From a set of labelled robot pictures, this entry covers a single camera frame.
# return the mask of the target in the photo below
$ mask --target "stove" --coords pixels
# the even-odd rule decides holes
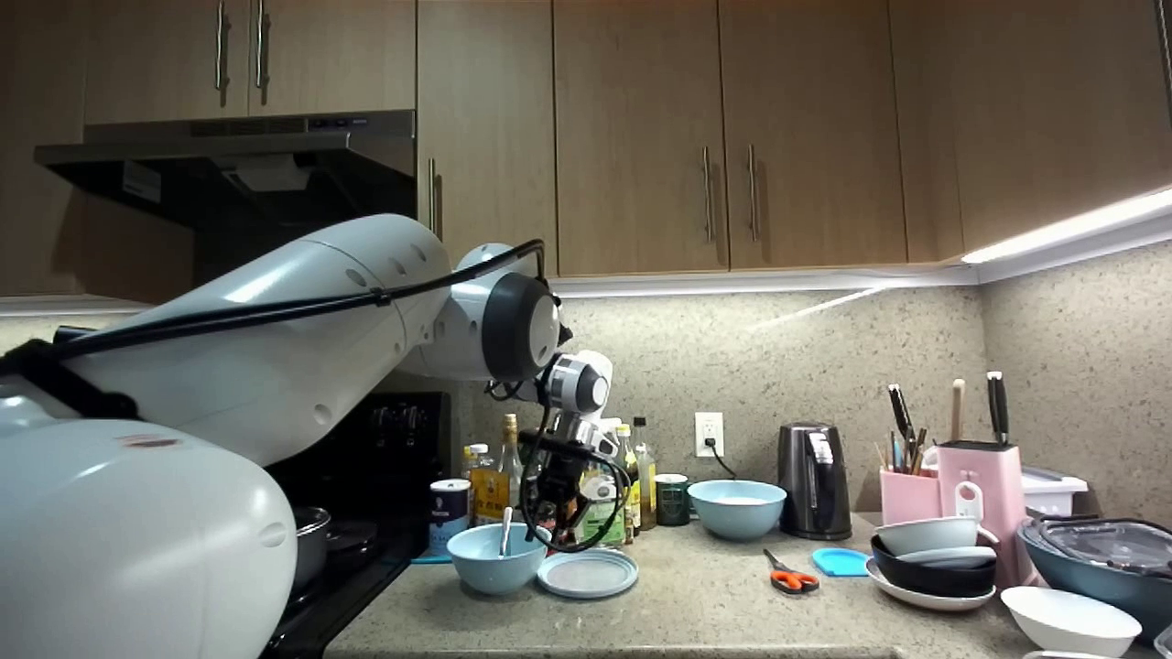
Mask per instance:
[[[330,512],[326,563],[291,591],[263,659],[319,659],[428,545],[428,482],[448,476],[448,396],[365,396],[323,444],[269,465],[291,504]]]

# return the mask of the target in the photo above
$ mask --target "kitchen counter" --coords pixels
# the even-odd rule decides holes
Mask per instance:
[[[891,599],[868,577],[821,577],[803,597],[766,581],[767,545],[789,569],[808,548],[767,536],[761,542],[722,542],[700,525],[653,529],[627,555],[641,581],[611,599],[560,599],[543,587],[511,597],[473,597],[451,563],[415,563],[394,577],[330,649],[330,659],[391,657],[1026,657],[1032,643],[1014,619],[987,599],[976,612],[920,612]]]

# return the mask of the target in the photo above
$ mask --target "kettle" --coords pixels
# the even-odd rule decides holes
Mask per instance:
[[[850,538],[850,491],[833,425],[796,422],[775,438],[775,482],[788,491],[778,531]]]

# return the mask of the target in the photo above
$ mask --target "under-cabinet light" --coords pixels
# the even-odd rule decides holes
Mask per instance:
[[[1046,225],[1041,231],[1014,233],[1008,242],[993,242],[993,246],[974,250],[974,252],[968,252],[960,261],[964,263],[1012,261],[1012,256],[1026,256],[1026,252],[1052,250],[1052,246],[1062,246],[1062,242],[1076,242],[1076,238],[1087,238],[1087,233],[1103,233],[1103,231],[1114,231],[1114,227],[1125,227],[1125,225],[1137,225],[1137,219],[1148,219],[1148,217],[1158,217],[1165,208],[1172,208],[1172,187],[1161,187],[1161,192],[1148,192],[1148,193],[1135,193],[1135,198],[1125,198],[1125,200],[1114,200],[1114,206],[1103,206],[1103,208]]]

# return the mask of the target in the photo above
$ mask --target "robotic hand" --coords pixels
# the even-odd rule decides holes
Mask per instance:
[[[0,359],[0,657],[258,657],[296,525],[263,471],[391,369],[543,403],[523,432],[529,529],[565,538],[611,361],[567,330],[520,250],[443,246],[406,217],[304,233],[102,332]]]

